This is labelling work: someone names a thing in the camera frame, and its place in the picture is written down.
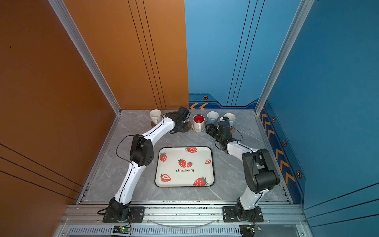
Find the light blue mug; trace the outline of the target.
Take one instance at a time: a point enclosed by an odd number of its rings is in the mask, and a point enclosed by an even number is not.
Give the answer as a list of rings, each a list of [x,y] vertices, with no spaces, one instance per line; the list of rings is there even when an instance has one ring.
[[[236,116],[232,113],[226,113],[224,114],[224,117],[227,117],[230,121],[230,126],[234,126],[235,121],[236,121]]]

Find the white mug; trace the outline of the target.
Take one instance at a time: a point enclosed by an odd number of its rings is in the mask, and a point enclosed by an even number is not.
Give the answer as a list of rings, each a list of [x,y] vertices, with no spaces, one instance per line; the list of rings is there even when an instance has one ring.
[[[151,121],[154,125],[157,125],[162,121],[161,110],[158,110],[158,109],[151,110],[149,115],[150,115]]]

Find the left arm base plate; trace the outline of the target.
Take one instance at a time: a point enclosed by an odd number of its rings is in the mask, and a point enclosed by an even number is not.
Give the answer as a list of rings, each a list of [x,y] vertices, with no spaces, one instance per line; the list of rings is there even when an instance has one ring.
[[[142,223],[145,208],[143,206],[130,206],[128,208],[127,216],[119,217],[116,214],[112,213],[108,208],[105,210],[103,216],[103,223]]]

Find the colourful zigzag rope coaster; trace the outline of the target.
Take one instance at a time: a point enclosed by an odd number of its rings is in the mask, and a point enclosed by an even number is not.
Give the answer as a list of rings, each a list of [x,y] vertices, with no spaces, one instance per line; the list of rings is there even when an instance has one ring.
[[[194,130],[195,132],[202,132],[205,130],[205,125],[204,124],[197,124],[197,123],[194,123],[192,125],[192,130]]]

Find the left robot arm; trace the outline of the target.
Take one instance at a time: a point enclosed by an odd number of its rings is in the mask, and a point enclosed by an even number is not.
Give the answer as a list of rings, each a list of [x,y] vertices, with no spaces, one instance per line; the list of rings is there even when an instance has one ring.
[[[180,107],[177,111],[165,113],[162,120],[149,131],[133,135],[130,159],[127,160],[129,168],[119,190],[104,209],[104,223],[131,221],[132,196],[143,171],[155,157],[154,145],[167,133],[187,132],[189,116],[189,110]]]

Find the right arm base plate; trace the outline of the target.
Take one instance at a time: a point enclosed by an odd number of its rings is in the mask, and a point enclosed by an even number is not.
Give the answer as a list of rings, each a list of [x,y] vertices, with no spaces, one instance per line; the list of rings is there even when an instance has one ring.
[[[263,223],[263,213],[258,206],[251,210],[244,210],[237,208],[236,206],[224,206],[223,207],[224,222],[255,222]]]

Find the red interior mug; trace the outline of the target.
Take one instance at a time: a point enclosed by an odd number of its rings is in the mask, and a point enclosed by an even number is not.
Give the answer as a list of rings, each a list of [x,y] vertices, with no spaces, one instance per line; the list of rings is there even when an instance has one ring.
[[[197,124],[204,124],[205,125],[205,118],[203,115],[195,115],[193,117],[193,123],[197,123]]]

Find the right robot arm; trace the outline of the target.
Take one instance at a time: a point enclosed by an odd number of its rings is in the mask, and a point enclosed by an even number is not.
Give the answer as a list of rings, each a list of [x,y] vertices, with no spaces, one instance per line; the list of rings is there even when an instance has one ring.
[[[233,138],[229,119],[218,125],[207,124],[206,133],[219,143],[222,151],[242,161],[247,187],[234,207],[223,208],[225,222],[263,222],[258,202],[280,183],[279,174],[270,152],[266,148],[255,149]]]

